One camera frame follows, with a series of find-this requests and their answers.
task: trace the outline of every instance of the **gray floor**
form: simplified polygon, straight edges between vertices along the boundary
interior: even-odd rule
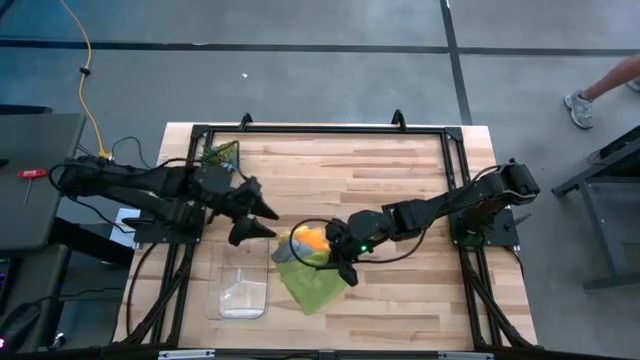
[[[89,36],[103,41],[447,45],[437,0],[68,3]],[[635,0],[449,4],[459,46],[640,48]],[[18,0],[0,22],[0,36],[80,39],[55,1]],[[85,56],[82,50],[0,48],[0,103],[81,112],[75,93]],[[562,96],[587,86],[619,60],[463,55],[461,70],[473,123],[490,127],[498,160],[526,163],[543,189],[534,204],[517,210],[533,213],[519,231],[540,344],[637,358],[640,287],[582,291],[583,281],[606,275],[604,260],[580,198],[572,194],[558,201],[549,191],[585,167],[593,150],[640,123],[640,95],[626,87],[598,101],[591,131],[573,126],[561,103]],[[448,54],[98,50],[92,69],[86,97],[105,141],[137,136],[150,162],[166,122],[237,121],[247,111],[261,121],[386,123],[400,108],[411,123],[461,123]],[[82,142],[95,149],[90,130]],[[138,164],[133,143],[116,155],[120,162]],[[115,215],[116,204],[92,202]],[[69,203],[60,213],[74,221],[96,220]],[[83,304],[68,311],[67,324],[75,333],[82,331],[73,319],[95,316],[99,306]],[[112,324],[102,317],[92,323],[103,324],[96,328],[106,330],[95,330],[102,337],[81,337],[74,345],[108,341]]]

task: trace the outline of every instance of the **butcher block tabletop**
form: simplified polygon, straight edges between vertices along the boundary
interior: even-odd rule
[[[186,156],[192,125],[167,124],[158,161]],[[487,127],[466,126],[462,132],[471,176],[495,164]],[[221,132],[215,134],[214,145],[232,140],[240,142],[243,173],[258,178],[264,200],[280,215],[278,221],[260,221],[278,233],[309,217],[346,220],[363,209],[380,211],[383,204],[428,199],[447,191],[440,139],[434,135]],[[455,148],[451,149],[457,159]],[[454,164],[457,183],[461,184],[456,160]],[[240,183],[238,175],[234,175],[233,183]],[[255,240],[263,253],[243,255],[227,243],[231,225],[228,219],[216,218],[205,227],[202,242],[196,247],[180,347],[473,349],[460,261],[450,243],[446,218],[435,221],[418,251],[409,258],[384,265],[357,264],[360,283],[347,287],[312,315],[299,310],[274,264],[269,260],[267,265],[267,244],[273,252],[277,248],[275,239],[269,243]],[[409,251],[416,241],[388,241],[368,256],[395,257]],[[128,285],[147,246],[136,251]],[[158,296],[167,250],[168,245],[158,245],[142,265],[131,303],[132,328]],[[486,255],[496,302],[523,337],[535,343],[518,262],[502,248],[487,248]],[[243,266],[268,266],[264,270],[268,273],[266,311],[255,320],[212,316],[217,312],[219,271],[229,257]],[[125,293],[115,341],[126,336],[126,299]],[[172,302],[167,308],[163,340],[168,335],[173,306]],[[483,306],[479,306],[479,312],[483,335],[489,339]]]

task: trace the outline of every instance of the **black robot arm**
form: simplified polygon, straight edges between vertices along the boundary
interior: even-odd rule
[[[57,183],[64,195],[103,196],[141,209],[151,217],[127,219],[144,242],[195,243],[200,240],[205,211],[234,222],[229,242],[238,245],[254,237],[273,237],[275,232],[261,225],[255,216],[278,219],[264,202],[255,177],[234,188],[224,169],[193,166],[169,167],[168,162],[152,169],[118,165],[94,156],[68,159],[51,169],[63,168]]]
[[[461,213],[457,226],[462,227],[465,234],[481,234],[506,206],[528,204],[540,192],[525,165],[513,161],[492,170],[462,188],[429,200],[384,205],[382,212],[359,211],[352,214],[347,223],[332,219],[325,228],[331,248],[330,262],[316,268],[338,269],[342,278],[355,286],[358,279],[352,264],[360,262],[360,255],[373,252],[383,242],[413,239],[426,231],[435,219],[454,213]]]

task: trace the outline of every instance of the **transparent container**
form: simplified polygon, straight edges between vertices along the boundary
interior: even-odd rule
[[[267,306],[269,255],[269,239],[248,239],[237,247],[226,237],[214,241],[205,317],[223,320],[262,316]]]

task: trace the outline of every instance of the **red tool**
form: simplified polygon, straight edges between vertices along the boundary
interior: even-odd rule
[[[31,191],[31,182],[33,181],[33,179],[38,179],[45,176],[47,176],[47,170],[44,169],[25,170],[18,173],[18,177],[20,179],[29,179],[27,193],[24,194],[24,204],[22,204],[23,207],[27,206],[27,199],[29,198],[29,192]]]

